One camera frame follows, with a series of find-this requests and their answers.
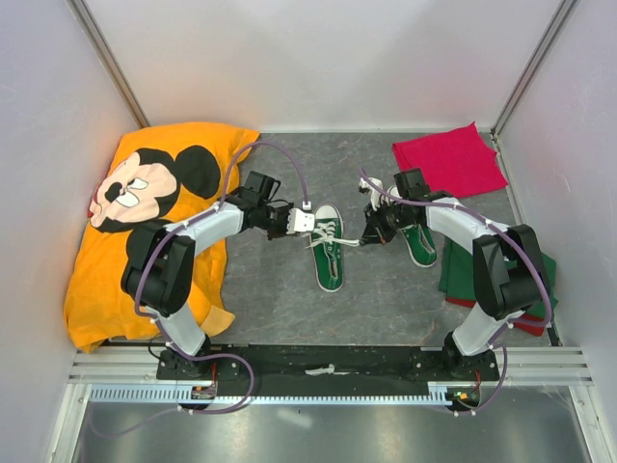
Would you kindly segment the green sneaker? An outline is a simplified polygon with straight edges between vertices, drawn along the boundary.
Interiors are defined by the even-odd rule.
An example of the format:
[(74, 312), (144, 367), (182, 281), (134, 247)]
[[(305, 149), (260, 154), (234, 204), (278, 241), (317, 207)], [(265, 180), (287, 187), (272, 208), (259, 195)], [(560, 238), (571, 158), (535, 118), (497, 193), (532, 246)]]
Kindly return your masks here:
[[(332, 204), (320, 205), (315, 213), (315, 223), (319, 219), (335, 218), (342, 222), (338, 209)], [(336, 292), (343, 285), (342, 245), (311, 248), (315, 263), (318, 285), (326, 292)]]
[(430, 230), (415, 223), (396, 228), (405, 239), (411, 260), (421, 268), (429, 268), (437, 261), (437, 250)]

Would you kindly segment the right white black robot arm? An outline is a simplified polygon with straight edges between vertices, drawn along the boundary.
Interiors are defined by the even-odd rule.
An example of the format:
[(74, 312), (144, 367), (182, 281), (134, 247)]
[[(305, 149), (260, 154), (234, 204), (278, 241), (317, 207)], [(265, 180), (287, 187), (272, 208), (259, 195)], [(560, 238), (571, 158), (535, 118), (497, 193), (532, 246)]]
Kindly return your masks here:
[(386, 244), (397, 231), (418, 225), (472, 257), (475, 305), (444, 340), (441, 364), (448, 377), (466, 378), (476, 368), (475, 356), (492, 349), (510, 326), (552, 323), (550, 278), (534, 229), (493, 221), (449, 193), (431, 190), (419, 169), (400, 172), (394, 181), (397, 195), (361, 170), (359, 189), (372, 195), (362, 245)]

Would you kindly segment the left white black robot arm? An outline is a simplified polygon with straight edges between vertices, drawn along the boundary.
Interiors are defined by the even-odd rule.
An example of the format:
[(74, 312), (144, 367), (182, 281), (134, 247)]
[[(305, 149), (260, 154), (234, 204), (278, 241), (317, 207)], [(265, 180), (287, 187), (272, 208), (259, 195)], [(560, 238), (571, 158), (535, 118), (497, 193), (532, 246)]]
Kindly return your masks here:
[(276, 204), (280, 186), (252, 171), (223, 202), (183, 222), (146, 222), (127, 239), (121, 290), (133, 299), (136, 314), (148, 317), (164, 334), (179, 354), (178, 368), (191, 379), (204, 378), (212, 365), (209, 338), (188, 304), (195, 259), (247, 229), (262, 229), (270, 239), (285, 236), (293, 204)]

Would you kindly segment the dark green cloth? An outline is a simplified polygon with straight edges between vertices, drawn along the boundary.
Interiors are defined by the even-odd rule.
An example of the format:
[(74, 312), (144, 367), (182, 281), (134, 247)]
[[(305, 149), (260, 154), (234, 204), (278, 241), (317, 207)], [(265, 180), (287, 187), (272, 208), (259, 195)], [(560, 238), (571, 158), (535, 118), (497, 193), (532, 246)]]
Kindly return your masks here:
[[(556, 262), (544, 253), (543, 262), (549, 276), (551, 306), (555, 308), (558, 301), (552, 292), (555, 284)], [(443, 247), (442, 274), (438, 289), (444, 293), (446, 299), (465, 301), (460, 305), (471, 308), (476, 302), (473, 291), (472, 256), (464, 248), (453, 243), (448, 238), (445, 239)], [(542, 300), (534, 304), (526, 312), (526, 315), (529, 315), (532, 319), (543, 319), (545, 316), (545, 306)]]

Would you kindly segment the pink red cloth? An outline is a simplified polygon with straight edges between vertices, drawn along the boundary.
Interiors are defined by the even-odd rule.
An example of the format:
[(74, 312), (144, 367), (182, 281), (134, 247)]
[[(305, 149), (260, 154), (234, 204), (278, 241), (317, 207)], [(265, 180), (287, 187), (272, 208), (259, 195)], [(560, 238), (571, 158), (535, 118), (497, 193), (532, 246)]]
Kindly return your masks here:
[(400, 170), (419, 168), (434, 191), (467, 198), (508, 186), (495, 150), (483, 141), (474, 123), (396, 142), (392, 152)]

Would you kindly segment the orange mickey mouse shirt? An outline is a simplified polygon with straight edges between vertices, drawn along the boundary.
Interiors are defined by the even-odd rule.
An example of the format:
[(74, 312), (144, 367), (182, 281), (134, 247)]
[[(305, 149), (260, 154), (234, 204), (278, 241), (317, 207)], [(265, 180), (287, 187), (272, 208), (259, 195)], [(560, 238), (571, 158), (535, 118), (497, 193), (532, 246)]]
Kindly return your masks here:
[(225, 123), (176, 123), (121, 138), (107, 176), (94, 189), (64, 318), (75, 347), (92, 352), (116, 337), (151, 339), (159, 331), (121, 290), (130, 233), (149, 221), (188, 219), (239, 185), (238, 165), (256, 130)]

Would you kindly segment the white tape scrap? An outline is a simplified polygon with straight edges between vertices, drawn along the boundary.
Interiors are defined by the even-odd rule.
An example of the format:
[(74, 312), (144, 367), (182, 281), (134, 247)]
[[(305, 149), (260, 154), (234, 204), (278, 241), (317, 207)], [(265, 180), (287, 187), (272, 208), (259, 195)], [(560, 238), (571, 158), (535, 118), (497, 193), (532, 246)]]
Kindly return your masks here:
[(333, 364), (329, 364), (326, 367), (311, 368), (311, 369), (305, 370), (305, 374), (308, 376), (320, 376), (324, 374), (334, 374), (334, 373), (335, 373), (335, 366)]

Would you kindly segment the red cloth under green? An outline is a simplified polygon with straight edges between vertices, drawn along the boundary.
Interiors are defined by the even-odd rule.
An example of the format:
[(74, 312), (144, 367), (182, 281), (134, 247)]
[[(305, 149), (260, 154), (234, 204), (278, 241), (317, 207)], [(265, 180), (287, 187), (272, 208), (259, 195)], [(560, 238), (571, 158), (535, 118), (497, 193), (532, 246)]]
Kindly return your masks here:
[[(449, 296), (446, 296), (445, 300), (449, 303), (462, 306), (462, 307), (467, 307), (470, 309), (475, 305), (475, 302), (473, 300), (458, 299), (458, 298), (449, 297)], [(521, 321), (514, 322), (514, 327), (524, 332), (527, 332), (528, 334), (532, 336), (540, 337), (541, 335), (544, 334), (545, 328), (541, 326), (530, 325), (531, 321), (540, 321), (540, 320), (541, 318), (538, 316), (531, 315), (531, 314), (524, 314), (522, 316)]]

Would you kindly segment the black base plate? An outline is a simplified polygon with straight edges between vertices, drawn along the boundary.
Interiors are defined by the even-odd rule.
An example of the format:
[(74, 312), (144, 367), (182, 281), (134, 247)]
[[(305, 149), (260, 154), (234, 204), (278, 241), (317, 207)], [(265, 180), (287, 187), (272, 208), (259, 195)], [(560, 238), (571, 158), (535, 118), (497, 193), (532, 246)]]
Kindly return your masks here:
[(492, 351), (459, 360), (403, 345), (214, 344), (210, 352), (248, 361), (253, 396), (425, 395), (430, 382), (499, 379)]

